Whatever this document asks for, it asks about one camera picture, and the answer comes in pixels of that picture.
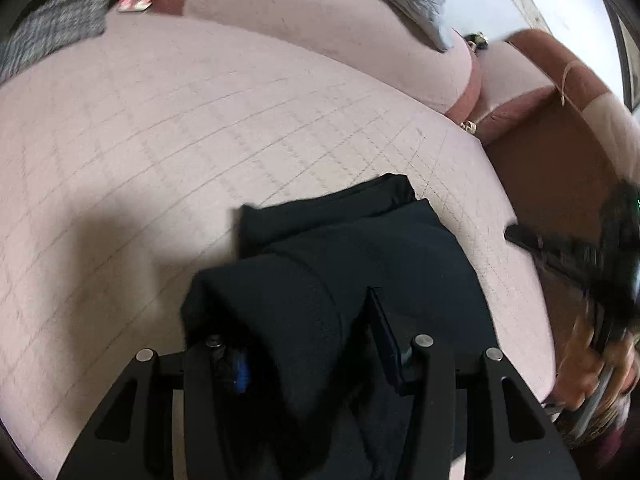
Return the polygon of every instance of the folded black clothing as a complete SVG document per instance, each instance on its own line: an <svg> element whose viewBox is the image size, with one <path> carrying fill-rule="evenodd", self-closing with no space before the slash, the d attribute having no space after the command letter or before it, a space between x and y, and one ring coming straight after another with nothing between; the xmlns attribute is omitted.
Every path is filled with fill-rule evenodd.
<svg viewBox="0 0 640 480"><path fill-rule="evenodd" d="M455 236L393 174L317 199L244 206L238 235L242 258L199 272L182 306L188 345L219 333L246 349L251 383L220 409L235 473L392 480L413 399L386 383L364 301L379 288L407 333L456 351L497 346Z"/></svg>

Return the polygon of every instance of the metal screw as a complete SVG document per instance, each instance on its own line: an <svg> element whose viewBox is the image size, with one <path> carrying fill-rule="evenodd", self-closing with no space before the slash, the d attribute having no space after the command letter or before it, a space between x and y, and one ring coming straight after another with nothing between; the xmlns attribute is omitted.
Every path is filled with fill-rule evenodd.
<svg viewBox="0 0 640 480"><path fill-rule="evenodd" d="M415 343L423 348L428 348L433 344L433 337L426 334L420 334L415 337Z"/></svg>
<svg viewBox="0 0 640 480"><path fill-rule="evenodd" d="M136 359L141 363L145 363L151 360L153 356L154 356L154 351L151 348L143 348L142 350L138 351L138 353L136 354Z"/></svg>
<svg viewBox="0 0 640 480"><path fill-rule="evenodd" d="M222 341L222 336L219 334L210 335L205 341L205 345L209 348L220 348L224 344L225 342Z"/></svg>
<svg viewBox="0 0 640 480"><path fill-rule="evenodd" d="M500 350L499 348L488 348L485 353L486 356L491 359L491 361L501 361L504 357L502 350Z"/></svg>

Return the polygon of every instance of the black fabric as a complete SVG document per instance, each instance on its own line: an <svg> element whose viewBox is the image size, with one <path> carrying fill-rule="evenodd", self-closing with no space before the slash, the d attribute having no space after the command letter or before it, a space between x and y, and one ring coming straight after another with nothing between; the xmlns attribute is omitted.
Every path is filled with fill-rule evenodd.
<svg viewBox="0 0 640 480"><path fill-rule="evenodd" d="M221 333L247 348L251 385L221 409L237 473L392 480L413 399L386 384L366 291L384 291L407 333L480 354L497 340L462 248L408 179L391 174L318 199L244 206L238 232L248 257L199 272L182 306L189 345Z"/></svg>

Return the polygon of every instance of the gray plaid fabric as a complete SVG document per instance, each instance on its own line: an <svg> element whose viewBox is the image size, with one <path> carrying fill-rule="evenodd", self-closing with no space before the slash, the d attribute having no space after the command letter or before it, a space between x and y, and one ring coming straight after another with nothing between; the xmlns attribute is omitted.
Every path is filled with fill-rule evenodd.
<svg viewBox="0 0 640 480"><path fill-rule="evenodd" d="M31 0L0 42L0 84L53 51L104 32L108 0Z"/></svg>

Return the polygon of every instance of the human hand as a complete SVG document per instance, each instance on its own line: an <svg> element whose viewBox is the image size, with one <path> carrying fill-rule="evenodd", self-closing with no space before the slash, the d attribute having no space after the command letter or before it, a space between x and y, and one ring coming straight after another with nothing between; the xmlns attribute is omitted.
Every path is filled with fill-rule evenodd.
<svg viewBox="0 0 640 480"><path fill-rule="evenodd" d="M596 413L612 405L620 392L634 382L635 352L631 335L607 345L602 357L590 348L592 338L593 327L588 325L584 317L578 317L572 336L564 348L552 393L555 401L563 403L568 410L577 410L585 398L594 393L598 387L598 375L605 364L613 366L614 371Z"/></svg>

